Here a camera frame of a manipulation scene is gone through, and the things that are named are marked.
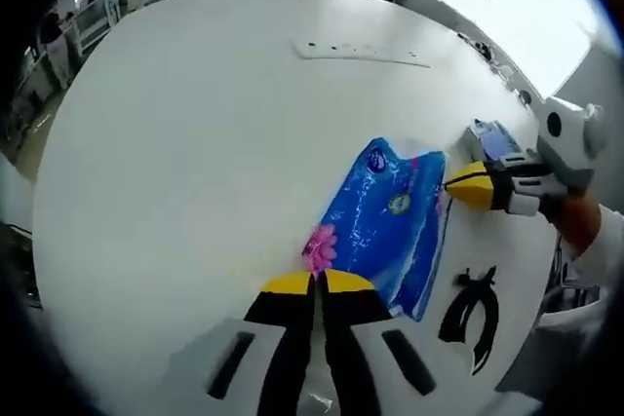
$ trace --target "black plastic piece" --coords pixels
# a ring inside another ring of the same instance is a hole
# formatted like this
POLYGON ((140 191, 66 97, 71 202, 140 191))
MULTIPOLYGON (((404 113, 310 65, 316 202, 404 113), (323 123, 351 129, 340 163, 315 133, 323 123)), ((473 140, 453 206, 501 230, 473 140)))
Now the black plastic piece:
POLYGON ((401 330, 381 333, 383 341, 394 356, 401 373, 421 395, 428 395, 436 389, 436 381, 401 330))
POLYGON ((221 369, 218 371, 212 383, 208 387, 208 395, 216 399, 225 398, 227 390, 229 389, 232 379, 234 378, 234 374, 236 373, 241 360, 243 360, 243 356, 250 348, 254 338, 255 336, 252 333, 243 331, 237 333, 236 343, 232 348, 232 352, 226 358, 225 362, 221 366, 221 369))
POLYGON ((481 337, 473 349, 474 365, 472 375, 479 372, 488 362, 494 336, 498 327, 498 299, 491 288, 496 267, 491 267, 478 280, 472 280, 469 272, 458 275, 455 283, 463 289, 448 307, 440 325, 438 337, 447 343, 466 343, 466 325, 477 303, 486 310, 486 322, 481 337))
POLYGON ((526 163, 506 168, 502 162, 496 160, 484 162, 484 166, 494 187, 491 209, 507 210, 515 190, 514 177, 517 177, 519 183, 524 186, 539 185, 541 183, 539 181, 523 179, 525 177, 541 177, 552 172, 542 163, 526 163))

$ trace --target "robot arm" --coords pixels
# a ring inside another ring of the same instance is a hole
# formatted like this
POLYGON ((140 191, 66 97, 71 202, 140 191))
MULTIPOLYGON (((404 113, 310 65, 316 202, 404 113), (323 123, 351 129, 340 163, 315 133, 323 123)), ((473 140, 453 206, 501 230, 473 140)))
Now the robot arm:
POLYGON ((535 150, 472 163, 445 184, 452 197, 472 208, 527 216, 541 210, 549 217, 569 191, 587 190, 605 148, 603 109, 549 97, 533 111, 539 125, 535 150))

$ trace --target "blue tissue package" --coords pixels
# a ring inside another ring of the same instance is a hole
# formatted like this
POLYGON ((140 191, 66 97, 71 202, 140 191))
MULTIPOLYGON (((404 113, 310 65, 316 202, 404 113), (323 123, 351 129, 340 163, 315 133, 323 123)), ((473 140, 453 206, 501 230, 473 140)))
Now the blue tissue package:
POLYGON ((393 315, 419 321, 442 249, 439 207, 446 157, 401 159, 384 138, 358 156, 321 224, 337 236, 332 268, 371 281, 393 315))

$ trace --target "black strip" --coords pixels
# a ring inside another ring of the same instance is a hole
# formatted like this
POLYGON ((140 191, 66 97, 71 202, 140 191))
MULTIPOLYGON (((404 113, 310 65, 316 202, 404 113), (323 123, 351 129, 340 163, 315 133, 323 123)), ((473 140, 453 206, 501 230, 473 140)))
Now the black strip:
POLYGON ((542 196, 539 200, 539 212, 544 215, 549 223, 557 221, 564 213, 567 196, 549 195, 542 196))
POLYGON ((403 332, 388 330, 381 333, 381 337, 388 345, 406 380, 421 395, 433 392, 436 389, 436 381, 403 332))
POLYGON ((511 173, 504 170, 504 166, 500 161, 488 161, 484 165, 486 165, 487 171, 490 172, 491 183, 494 187, 491 209, 507 209, 514 193, 514 181, 511 173))
POLYGON ((543 177, 551 174, 553 171, 544 163, 524 163, 523 165, 505 168, 512 177, 543 177))
POLYGON ((390 313, 372 289, 329 292, 327 277, 319 277, 326 332, 325 352, 331 378, 345 416, 380 416, 381 409, 366 355, 352 325, 386 321, 390 313))
POLYGON ((447 188, 451 184, 456 184, 457 182, 461 182, 462 180, 472 179, 473 177, 478 177, 480 175, 491 175, 491 174, 489 172, 485 172, 484 170, 482 170, 481 172, 471 172, 469 174, 460 175, 459 177, 456 177, 455 179, 448 180, 443 185, 445 186, 445 188, 447 188))
POLYGON ((438 337, 447 343, 465 343, 466 324, 478 301, 474 289, 462 289, 448 306, 438 337))
POLYGON ((541 185, 541 183, 542 182, 540 180, 536 180, 536 179, 518 181, 518 184, 522 185, 523 187, 537 187, 538 185, 541 185))
POLYGON ((226 358, 223 366, 214 377, 212 383, 207 388, 208 395, 216 399, 224 399, 227 395, 227 390, 230 388, 234 374, 238 369, 238 366, 243 360, 243 356, 249 349, 253 342, 255 335, 246 331, 240 331, 236 334, 236 344, 234 345, 232 352, 226 358))
POLYGON ((261 292, 245 316, 246 321, 286 328, 264 377, 259 416, 296 414, 310 362, 314 296, 315 282, 310 275, 307 294, 261 292))

